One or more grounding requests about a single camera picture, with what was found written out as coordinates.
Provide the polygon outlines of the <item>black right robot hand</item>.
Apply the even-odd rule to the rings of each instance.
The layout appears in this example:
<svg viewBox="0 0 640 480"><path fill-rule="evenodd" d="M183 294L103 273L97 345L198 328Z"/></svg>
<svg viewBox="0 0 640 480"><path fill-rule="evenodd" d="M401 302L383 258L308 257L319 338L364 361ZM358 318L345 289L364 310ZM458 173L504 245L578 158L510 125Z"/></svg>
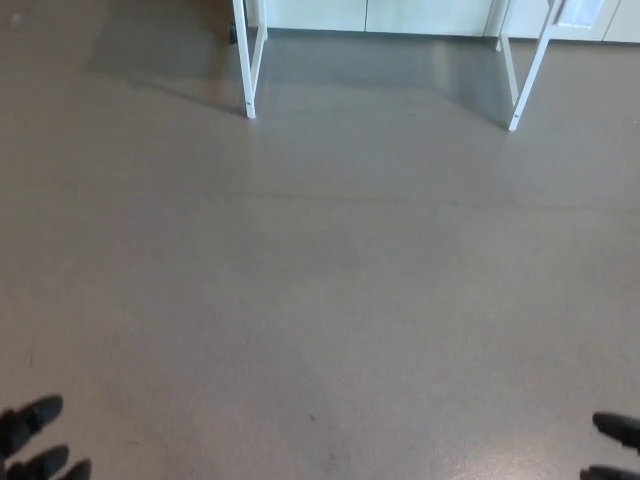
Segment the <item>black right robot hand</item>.
<svg viewBox="0 0 640 480"><path fill-rule="evenodd" d="M612 412L595 412L592 422L598 432L621 446L639 453L639 419ZM585 480L639 480L639 473L608 465L591 465L580 471Z"/></svg>

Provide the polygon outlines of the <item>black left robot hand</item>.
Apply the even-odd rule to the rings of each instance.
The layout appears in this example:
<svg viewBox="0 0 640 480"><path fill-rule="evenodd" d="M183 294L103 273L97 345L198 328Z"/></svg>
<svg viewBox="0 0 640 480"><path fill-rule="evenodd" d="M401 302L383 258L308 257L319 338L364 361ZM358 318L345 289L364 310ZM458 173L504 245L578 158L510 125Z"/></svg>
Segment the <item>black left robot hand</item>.
<svg viewBox="0 0 640 480"><path fill-rule="evenodd" d="M83 459L73 464L66 472L70 449L67 445L56 445L25 462L9 461L29 441L54 422L64 408L63 397L51 394L40 397L18 409L7 409L1 413L1 478L2 479L90 479L92 462Z"/></svg>

